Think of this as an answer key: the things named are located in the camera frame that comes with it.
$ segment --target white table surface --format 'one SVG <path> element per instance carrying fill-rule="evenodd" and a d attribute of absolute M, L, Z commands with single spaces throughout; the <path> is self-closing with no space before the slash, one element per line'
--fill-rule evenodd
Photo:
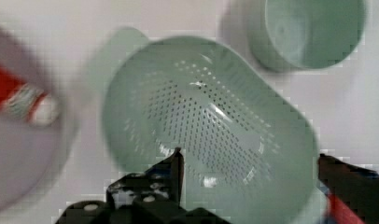
<path fill-rule="evenodd" d="M 82 124 L 59 179 L 0 213 L 0 223 L 54 223 L 70 203 L 103 200 L 105 188 L 122 176 L 100 134 L 100 99 L 74 90 L 83 64 L 121 26 L 152 39 L 201 35 L 230 45 L 312 121 L 323 152 L 379 172 L 379 1 L 367 3 L 365 37 L 350 59 L 277 75 L 252 59 L 241 9 L 230 0 L 0 0 L 0 24 L 56 74 L 59 88 L 84 100 L 75 105 Z"/>

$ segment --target bowl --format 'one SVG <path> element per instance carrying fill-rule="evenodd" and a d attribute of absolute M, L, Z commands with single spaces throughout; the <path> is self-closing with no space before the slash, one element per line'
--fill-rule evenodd
<path fill-rule="evenodd" d="M 249 47 L 277 72 L 326 68 L 343 61 L 361 39 L 363 0 L 248 0 Z"/>
<path fill-rule="evenodd" d="M 0 64 L 57 97 L 63 113 L 52 125 L 39 128 L 0 114 L 0 216 L 19 215 L 52 186 L 65 163 L 74 117 L 51 72 L 27 48 L 22 26 L 0 13 Z"/>

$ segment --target mint green colander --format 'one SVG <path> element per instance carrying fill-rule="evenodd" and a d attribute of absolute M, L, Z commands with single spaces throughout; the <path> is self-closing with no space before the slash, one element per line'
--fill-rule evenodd
<path fill-rule="evenodd" d="M 234 224 L 320 218 L 314 132 L 231 49 L 192 36 L 148 42 L 123 29 L 89 71 L 105 95 L 105 140 L 122 170 L 144 172 L 181 147 L 186 209 Z"/>

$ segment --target red object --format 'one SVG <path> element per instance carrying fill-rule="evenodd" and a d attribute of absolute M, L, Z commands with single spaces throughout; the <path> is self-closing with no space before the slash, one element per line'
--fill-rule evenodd
<path fill-rule="evenodd" d="M 45 96 L 43 91 L 30 87 L 24 80 L 0 66 L 0 111 L 29 120 Z"/>
<path fill-rule="evenodd" d="M 330 215 L 338 224 L 365 224 L 344 202 L 336 195 L 329 194 Z"/>

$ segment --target mint green bowl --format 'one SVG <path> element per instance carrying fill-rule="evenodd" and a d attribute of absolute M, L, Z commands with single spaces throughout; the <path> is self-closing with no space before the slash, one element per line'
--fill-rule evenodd
<path fill-rule="evenodd" d="M 363 33 L 363 0 L 246 1 L 251 51 L 274 71 L 332 66 L 356 48 Z"/>
<path fill-rule="evenodd" d="M 144 172 L 181 147 L 182 206 L 233 224 L 316 223 L 318 144 L 306 119 L 212 40 L 119 30 L 90 63 L 111 157 Z"/>

